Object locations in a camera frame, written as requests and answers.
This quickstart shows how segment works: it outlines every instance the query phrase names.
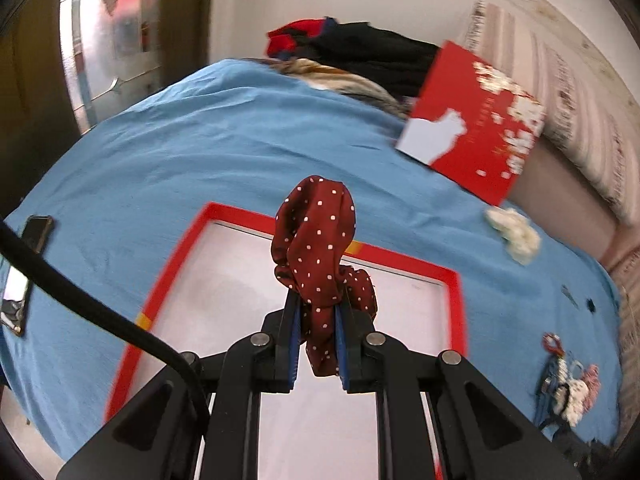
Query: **polka dot fabric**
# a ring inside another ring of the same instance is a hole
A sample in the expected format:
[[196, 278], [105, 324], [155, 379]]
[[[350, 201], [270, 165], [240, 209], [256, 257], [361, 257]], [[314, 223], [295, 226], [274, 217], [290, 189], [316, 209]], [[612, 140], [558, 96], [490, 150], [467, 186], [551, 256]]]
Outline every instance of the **polka dot fabric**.
[[271, 257], [276, 279], [300, 294], [302, 337], [316, 376], [338, 373], [333, 306], [346, 292], [353, 308], [376, 317], [378, 306], [364, 270], [340, 265], [356, 229], [344, 184], [313, 175], [286, 197], [276, 215]]

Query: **hair tie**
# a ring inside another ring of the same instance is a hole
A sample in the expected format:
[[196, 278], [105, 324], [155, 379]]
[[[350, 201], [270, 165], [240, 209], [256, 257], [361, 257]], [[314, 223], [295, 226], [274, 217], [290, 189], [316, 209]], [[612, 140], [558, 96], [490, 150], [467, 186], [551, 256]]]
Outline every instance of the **hair tie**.
[[564, 357], [564, 348], [562, 348], [562, 342], [560, 338], [551, 332], [546, 332], [542, 336], [542, 346], [550, 354], [554, 354], [558, 357]]

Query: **bed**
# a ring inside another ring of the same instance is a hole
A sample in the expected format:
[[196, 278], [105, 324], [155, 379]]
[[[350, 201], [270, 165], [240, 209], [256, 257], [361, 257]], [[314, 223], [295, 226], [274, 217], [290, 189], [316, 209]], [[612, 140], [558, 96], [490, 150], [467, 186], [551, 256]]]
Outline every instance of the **bed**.
[[[600, 367], [602, 387], [578, 435], [618, 431], [617, 288], [585, 252], [541, 228], [529, 266], [511, 259], [486, 204], [394, 149], [403, 122], [248, 60], [224, 60], [98, 124], [7, 218], [57, 222], [46, 259], [135, 320], [165, 260], [207, 202], [274, 216], [301, 179], [346, 184], [356, 238], [456, 270], [470, 361], [528, 417], [548, 357], [545, 332]], [[8, 265], [0, 266], [4, 282]], [[595, 313], [575, 301], [596, 304]], [[124, 343], [39, 290], [23, 338], [3, 329], [0, 364], [25, 414], [68, 459], [102, 424]]]

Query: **red book cover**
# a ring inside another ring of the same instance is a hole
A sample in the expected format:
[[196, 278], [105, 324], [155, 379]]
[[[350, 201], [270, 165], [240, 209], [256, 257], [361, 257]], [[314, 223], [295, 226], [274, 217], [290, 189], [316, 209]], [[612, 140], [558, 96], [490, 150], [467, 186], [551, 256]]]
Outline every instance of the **red book cover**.
[[500, 205], [544, 118], [544, 107], [509, 77], [447, 41], [396, 148]]

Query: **smartphone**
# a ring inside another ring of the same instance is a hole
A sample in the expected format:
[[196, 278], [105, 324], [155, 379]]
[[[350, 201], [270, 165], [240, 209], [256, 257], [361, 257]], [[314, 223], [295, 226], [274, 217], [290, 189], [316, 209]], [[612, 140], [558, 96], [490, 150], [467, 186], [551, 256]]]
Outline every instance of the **smartphone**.
[[[30, 216], [24, 225], [21, 238], [35, 253], [40, 254], [52, 228], [52, 217]], [[30, 291], [31, 282], [27, 277], [15, 267], [9, 268], [2, 294], [0, 321], [17, 336], [24, 334]]]

